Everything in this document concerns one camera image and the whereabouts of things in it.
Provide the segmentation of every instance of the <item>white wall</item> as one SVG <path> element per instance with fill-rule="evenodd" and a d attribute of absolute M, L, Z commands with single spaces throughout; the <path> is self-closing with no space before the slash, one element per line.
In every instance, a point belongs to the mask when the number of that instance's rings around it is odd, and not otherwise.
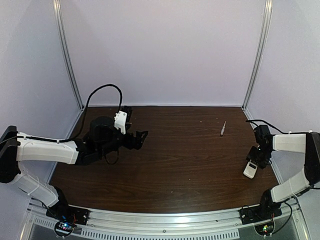
<path fill-rule="evenodd" d="M 273 13 L 248 110 L 283 131 L 320 132 L 320 3 L 273 1 Z M 283 180 L 304 164 L 302 154 L 273 154 Z M 319 239 L 320 191 L 299 197 L 312 239 Z"/>
<path fill-rule="evenodd" d="M 61 9 L 85 101 L 115 83 L 130 105 L 241 106 L 264 0 L 68 0 Z M 91 105 L 116 105 L 102 90 Z"/>
<path fill-rule="evenodd" d="M 62 56 L 52 0 L 1 1 L 0 135 L 9 125 L 31 135 L 64 138 L 78 109 Z M 28 162 L 47 179 L 52 162 Z M 17 239 L 29 198 L 0 184 L 0 240 Z"/>

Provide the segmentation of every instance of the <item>device screen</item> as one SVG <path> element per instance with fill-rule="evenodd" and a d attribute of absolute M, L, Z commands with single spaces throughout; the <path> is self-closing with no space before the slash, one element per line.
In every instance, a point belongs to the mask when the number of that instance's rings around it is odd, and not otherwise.
<path fill-rule="evenodd" d="M 249 163 L 249 166 L 252 167 L 253 169 L 256 169 L 256 166 L 251 163 Z"/>

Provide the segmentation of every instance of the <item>brown wooden surface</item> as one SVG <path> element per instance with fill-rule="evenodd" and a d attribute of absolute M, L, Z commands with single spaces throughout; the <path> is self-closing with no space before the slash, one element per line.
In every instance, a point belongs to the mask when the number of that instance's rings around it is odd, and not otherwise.
<path fill-rule="evenodd" d="M 115 110 L 90 108 L 83 133 L 91 120 L 113 117 Z M 190 213 L 258 204 L 277 180 L 270 166 L 258 169 L 254 179 L 243 176 L 248 151 L 256 145 L 245 120 L 239 107 L 134 107 L 130 131 L 149 131 L 142 149 L 121 148 L 116 165 L 59 163 L 51 184 L 72 205 L 121 212 Z M 110 162 L 115 157 L 111 153 Z"/>

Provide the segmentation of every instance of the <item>robotic arm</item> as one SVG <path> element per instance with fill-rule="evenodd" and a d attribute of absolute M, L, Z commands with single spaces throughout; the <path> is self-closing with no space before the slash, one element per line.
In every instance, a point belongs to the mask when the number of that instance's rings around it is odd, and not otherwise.
<path fill-rule="evenodd" d="M 260 168 L 270 162 L 272 151 L 286 151 L 305 154 L 304 167 L 284 183 L 266 190 L 256 207 L 240 211 L 243 224 L 270 219 L 271 215 L 281 215 L 281 203 L 300 196 L 320 182 L 320 134 L 306 132 L 299 134 L 270 134 L 267 125 L 254 129 L 258 147 L 252 147 L 247 159 Z"/>
<path fill-rule="evenodd" d="M 71 165 L 88 165 L 96 162 L 120 147 L 140 149 L 147 131 L 128 133 L 132 109 L 124 107 L 114 117 L 102 116 L 90 123 L 83 139 L 70 141 L 48 139 L 18 132 L 9 126 L 0 138 L 0 182 L 10 183 L 29 196 L 41 201 L 50 217 L 66 222 L 86 224 L 88 211 L 70 207 L 63 192 L 33 175 L 21 162 L 28 160 L 54 161 Z"/>

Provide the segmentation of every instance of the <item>white panel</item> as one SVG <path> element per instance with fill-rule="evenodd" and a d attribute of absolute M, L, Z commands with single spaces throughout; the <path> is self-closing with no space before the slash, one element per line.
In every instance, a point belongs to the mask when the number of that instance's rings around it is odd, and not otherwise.
<path fill-rule="evenodd" d="M 66 0 L 61 8 L 85 101 L 117 84 L 129 105 L 240 106 L 264 0 Z M 91 105 L 116 105 L 102 90 Z"/>
<path fill-rule="evenodd" d="M 78 114 L 62 57 L 51 0 L 1 1 L 0 135 L 9 125 L 28 134 L 64 138 Z M 48 178 L 52 162 L 28 162 Z M 0 184 L 0 239 L 19 235 L 29 198 Z"/>
<path fill-rule="evenodd" d="M 285 132 L 320 131 L 319 11 L 318 1 L 273 1 L 270 31 L 248 107 L 253 118 Z M 304 164 L 301 153 L 276 152 L 273 158 L 284 180 Z M 311 239 L 320 234 L 319 200 L 316 190 L 299 197 Z"/>

